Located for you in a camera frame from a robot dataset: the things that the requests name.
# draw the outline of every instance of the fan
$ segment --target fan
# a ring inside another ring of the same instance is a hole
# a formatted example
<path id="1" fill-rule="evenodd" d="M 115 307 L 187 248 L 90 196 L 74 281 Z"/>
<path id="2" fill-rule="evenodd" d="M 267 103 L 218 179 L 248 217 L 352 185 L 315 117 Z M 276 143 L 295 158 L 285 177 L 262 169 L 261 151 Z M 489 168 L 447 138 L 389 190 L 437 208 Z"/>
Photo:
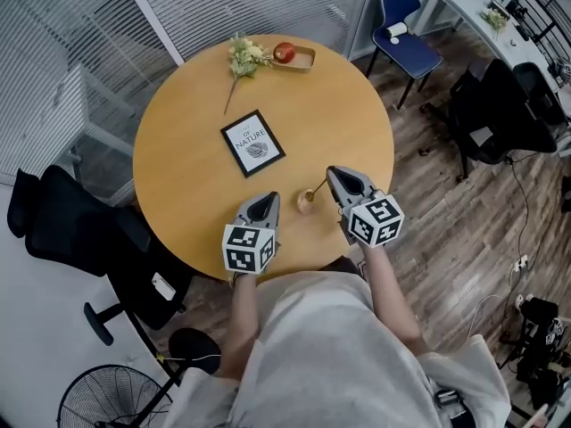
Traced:
<path id="1" fill-rule="evenodd" d="M 60 403 L 57 423 L 60 428 L 158 428 L 164 422 L 170 403 L 172 400 L 166 391 L 161 391 L 157 382 L 136 369 L 98 366 L 87 370 L 68 387 Z M 136 420 L 144 411 L 149 412 L 145 418 Z"/>
<path id="2" fill-rule="evenodd" d="M 194 328 L 173 333 L 169 352 L 179 366 L 162 388 L 149 376 L 126 366 L 87 370 L 63 394 L 58 428 L 160 428 L 172 403 L 167 391 L 185 370 L 199 367 L 214 374 L 220 364 L 216 342 Z"/>

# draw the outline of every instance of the person's arm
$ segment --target person's arm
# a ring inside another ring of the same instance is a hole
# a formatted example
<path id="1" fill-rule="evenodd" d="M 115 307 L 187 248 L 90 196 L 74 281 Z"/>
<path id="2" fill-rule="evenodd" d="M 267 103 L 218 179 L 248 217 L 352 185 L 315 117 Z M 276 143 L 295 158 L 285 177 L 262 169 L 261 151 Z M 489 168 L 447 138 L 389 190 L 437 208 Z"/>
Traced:
<path id="1" fill-rule="evenodd" d="M 234 287 L 230 325 L 222 345 L 220 368 L 216 376 L 242 380 L 258 332 L 256 275 L 239 276 Z"/>
<path id="2" fill-rule="evenodd" d="M 414 355 L 427 353 L 430 349 L 422 337 L 417 319 L 402 294 L 385 248 L 361 247 L 367 261 L 368 284 L 371 288 L 375 315 Z"/>

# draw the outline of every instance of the black picture frame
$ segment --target black picture frame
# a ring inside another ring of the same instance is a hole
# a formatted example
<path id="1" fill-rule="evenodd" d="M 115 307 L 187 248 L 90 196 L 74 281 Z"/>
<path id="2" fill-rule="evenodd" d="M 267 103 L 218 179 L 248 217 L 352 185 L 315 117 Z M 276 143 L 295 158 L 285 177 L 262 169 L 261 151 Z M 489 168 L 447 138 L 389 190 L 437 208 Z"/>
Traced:
<path id="1" fill-rule="evenodd" d="M 245 165 L 242 162 L 242 159 L 240 158 L 240 156 L 238 155 L 238 153 L 236 152 L 236 149 L 234 148 L 234 144 L 232 143 L 232 141 L 230 140 L 230 137 L 228 136 L 228 131 L 229 129 L 235 127 L 236 125 L 241 124 L 242 122 L 244 122 L 245 120 L 249 119 L 252 116 L 257 116 L 258 119 L 261 122 L 261 125 L 264 127 L 264 129 L 266 130 L 266 133 L 268 134 L 269 139 L 271 140 L 271 142 L 276 146 L 276 149 L 278 151 L 278 155 L 272 157 L 269 160 L 264 161 L 261 165 L 258 165 L 257 167 L 248 170 Z M 228 148 L 230 149 L 230 151 L 232 152 L 232 155 L 234 155 L 234 158 L 236 159 L 236 162 L 238 163 L 238 166 L 240 167 L 240 169 L 242 170 L 242 173 L 244 174 L 244 177 L 250 177 L 251 175 L 257 173 L 258 171 L 265 169 L 268 165 L 271 165 L 272 163 L 274 163 L 275 161 L 278 161 L 280 159 L 283 159 L 286 156 L 286 153 L 284 152 L 284 150 L 282 149 L 282 146 L 279 144 L 279 142 L 277 141 L 276 137 L 274 136 L 274 134 L 272 133 L 271 129 L 269 128 L 268 122 L 266 122 L 266 120 L 263 118 L 263 116 L 261 115 L 260 110 L 256 110 L 256 111 L 252 111 L 249 114 L 246 114 L 245 116 L 241 117 L 238 120 L 235 120 L 234 122 L 232 122 L 230 125 L 225 126 L 224 128 L 222 128 L 220 130 L 220 132 L 222 133 L 222 136 L 224 136 L 224 139 L 226 140 L 226 143 L 228 145 Z"/>

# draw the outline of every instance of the white floor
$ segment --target white floor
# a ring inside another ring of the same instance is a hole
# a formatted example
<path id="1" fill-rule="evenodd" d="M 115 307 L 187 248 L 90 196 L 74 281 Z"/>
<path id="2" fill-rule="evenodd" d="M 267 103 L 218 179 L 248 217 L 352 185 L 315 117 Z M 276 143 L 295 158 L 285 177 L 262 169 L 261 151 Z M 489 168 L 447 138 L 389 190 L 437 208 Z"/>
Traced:
<path id="1" fill-rule="evenodd" d="M 93 366 L 121 364 L 165 383 L 125 314 L 107 326 L 115 338 L 103 345 L 83 315 L 117 302 L 106 277 L 34 259 L 6 225 L 12 188 L 0 185 L 0 414 L 13 428 L 55 427 L 68 385 Z"/>

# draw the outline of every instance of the red apple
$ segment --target red apple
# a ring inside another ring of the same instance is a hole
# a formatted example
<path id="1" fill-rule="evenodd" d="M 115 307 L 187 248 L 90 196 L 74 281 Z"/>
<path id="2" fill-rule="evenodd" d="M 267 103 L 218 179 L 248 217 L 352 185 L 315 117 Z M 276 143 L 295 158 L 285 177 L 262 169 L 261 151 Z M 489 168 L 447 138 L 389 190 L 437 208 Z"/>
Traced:
<path id="1" fill-rule="evenodd" d="M 274 49 L 274 59 L 280 63 L 289 63 L 295 57 L 295 46 L 291 43 L 280 43 Z"/>

